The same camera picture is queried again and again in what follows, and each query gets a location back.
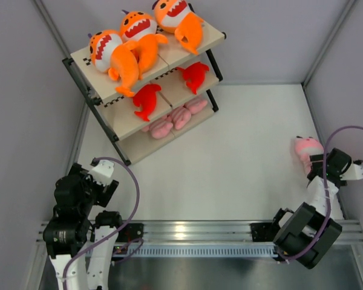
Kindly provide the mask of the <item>pink striped plush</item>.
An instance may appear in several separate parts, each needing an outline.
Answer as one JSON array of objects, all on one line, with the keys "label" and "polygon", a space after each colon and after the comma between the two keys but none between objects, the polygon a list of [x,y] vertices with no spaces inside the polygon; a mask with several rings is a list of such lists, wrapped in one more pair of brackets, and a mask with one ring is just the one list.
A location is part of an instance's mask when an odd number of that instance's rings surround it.
[{"label": "pink striped plush", "polygon": [[174,125],[175,130],[182,129],[191,119],[191,112],[184,106],[174,109],[166,118]]},{"label": "pink striped plush", "polygon": [[166,117],[159,118],[148,126],[141,129],[142,132],[148,132],[150,136],[154,139],[161,139],[166,137],[171,129],[173,128],[173,123],[169,121]]},{"label": "pink striped plush", "polygon": [[322,144],[313,137],[296,136],[294,140],[294,150],[299,160],[302,162],[304,172],[308,175],[311,171],[312,162],[310,157],[312,155],[320,155],[324,153]]},{"label": "pink striped plush", "polygon": [[201,112],[208,104],[208,101],[204,97],[196,97],[186,102],[184,107],[192,114],[195,115]]}]

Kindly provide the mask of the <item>large red shark plush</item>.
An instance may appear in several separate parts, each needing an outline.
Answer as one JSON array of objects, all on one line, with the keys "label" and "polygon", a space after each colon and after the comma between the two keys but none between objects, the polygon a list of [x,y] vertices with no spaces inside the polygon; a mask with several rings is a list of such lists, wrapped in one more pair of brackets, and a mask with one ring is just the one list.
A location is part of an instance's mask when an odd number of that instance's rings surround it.
[{"label": "large red shark plush", "polygon": [[134,111],[134,114],[143,121],[149,122],[149,116],[154,112],[157,106],[157,93],[162,90],[158,84],[147,84],[143,86],[132,98],[135,107],[140,111]]}]

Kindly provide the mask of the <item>orange shark plush face down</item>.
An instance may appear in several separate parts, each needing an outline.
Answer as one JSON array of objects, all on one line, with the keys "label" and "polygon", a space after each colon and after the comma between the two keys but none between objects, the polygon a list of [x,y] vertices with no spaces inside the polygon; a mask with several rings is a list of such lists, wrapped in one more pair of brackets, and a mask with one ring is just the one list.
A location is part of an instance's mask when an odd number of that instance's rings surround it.
[{"label": "orange shark plush face down", "polygon": [[120,85],[115,90],[125,97],[133,97],[132,87],[140,76],[139,65],[133,51],[139,47],[135,40],[124,42],[116,30],[103,30],[89,34],[90,58],[95,68]]}]

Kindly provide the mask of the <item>small red shark plush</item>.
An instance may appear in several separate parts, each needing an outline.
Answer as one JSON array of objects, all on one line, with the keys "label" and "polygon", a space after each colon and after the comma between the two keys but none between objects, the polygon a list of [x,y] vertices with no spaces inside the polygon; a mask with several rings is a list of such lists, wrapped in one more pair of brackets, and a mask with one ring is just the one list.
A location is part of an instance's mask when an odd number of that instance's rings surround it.
[{"label": "small red shark plush", "polygon": [[209,67],[204,63],[195,62],[187,68],[177,67],[177,70],[181,72],[186,86],[197,95],[197,90],[203,84]]}]

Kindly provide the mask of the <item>orange shark plush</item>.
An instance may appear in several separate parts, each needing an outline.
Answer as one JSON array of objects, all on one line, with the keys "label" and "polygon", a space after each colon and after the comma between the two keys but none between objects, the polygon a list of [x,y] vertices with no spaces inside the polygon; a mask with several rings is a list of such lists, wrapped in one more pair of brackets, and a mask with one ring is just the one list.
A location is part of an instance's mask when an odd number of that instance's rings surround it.
[{"label": "orange shark plush", "polygon": [[168,44],[168,38],[157,33],[157,22],[143,11],[122,10],[124,18],[120,23],[120,36],[124,42],[136,41],[134,49],[139,66],[139,80],[157,62],[160,44]]}]

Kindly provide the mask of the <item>orange shark plush facing up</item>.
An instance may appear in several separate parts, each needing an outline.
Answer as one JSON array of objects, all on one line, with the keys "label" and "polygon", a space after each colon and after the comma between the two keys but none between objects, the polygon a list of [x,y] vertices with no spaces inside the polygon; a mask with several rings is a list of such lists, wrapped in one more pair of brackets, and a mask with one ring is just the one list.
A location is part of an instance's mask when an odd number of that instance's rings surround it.
[{"label": "orange shark plush facing up", "polygon": [[159,0],[152,5],[155,20],[165,32],[172,33],[188,52],[198,55],[203,40],[204,20],[184,0]]}]

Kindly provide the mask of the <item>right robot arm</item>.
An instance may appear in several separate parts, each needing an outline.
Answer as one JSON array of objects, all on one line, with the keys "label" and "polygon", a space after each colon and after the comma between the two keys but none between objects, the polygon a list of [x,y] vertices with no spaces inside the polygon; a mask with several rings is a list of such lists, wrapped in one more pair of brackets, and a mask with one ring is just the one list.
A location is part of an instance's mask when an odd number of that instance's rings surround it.
[{"label": "right robot arm", "polygon": [[330,153],[311,157],[308,174],[310,201],[295,211],[279,209],[270,225],[278,259],[296,260],[307,269],[314,268],[342,233],[332,218],[332,203],[347,184],[341,176],[352,165],[352,158],[334,148]]}]

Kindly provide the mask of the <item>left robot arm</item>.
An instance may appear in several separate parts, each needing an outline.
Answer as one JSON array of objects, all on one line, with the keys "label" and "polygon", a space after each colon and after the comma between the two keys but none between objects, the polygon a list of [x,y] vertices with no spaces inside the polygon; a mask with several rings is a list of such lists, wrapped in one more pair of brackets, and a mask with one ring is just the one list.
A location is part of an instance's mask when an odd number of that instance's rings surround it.
[{"label": "left robot arm", "polygon": [[59,289],[108,289],[114,243],[125,227],[116,211],[99,213],[94,223],[88,217],[93,206],[106,207],[118,187],[113,171],[110,161],[91,170],[75,163],[56,182],[56,205],[43,240]]}]

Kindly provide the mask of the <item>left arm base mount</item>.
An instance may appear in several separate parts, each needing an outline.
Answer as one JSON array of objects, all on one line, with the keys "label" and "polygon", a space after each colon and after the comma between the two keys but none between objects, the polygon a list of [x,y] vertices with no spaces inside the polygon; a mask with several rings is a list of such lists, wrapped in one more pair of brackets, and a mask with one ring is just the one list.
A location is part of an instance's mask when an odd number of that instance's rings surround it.
[{"label": "left arm base mount", "polygon": [[134,239],[143,237],[143,223],[129,223],[124,229],[118,233],[117,243],[128,243]]}]

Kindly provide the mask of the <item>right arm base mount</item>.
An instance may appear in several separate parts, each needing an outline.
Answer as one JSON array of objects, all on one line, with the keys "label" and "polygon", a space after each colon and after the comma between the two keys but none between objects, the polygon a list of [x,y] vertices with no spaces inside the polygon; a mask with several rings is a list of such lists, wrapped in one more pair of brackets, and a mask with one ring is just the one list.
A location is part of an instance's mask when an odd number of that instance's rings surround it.
[{"label": "right arm base mount", "polygon": [[250,229],[254,242],[272,242],[281,228],[273,222],[257,222],[251,223]]}]

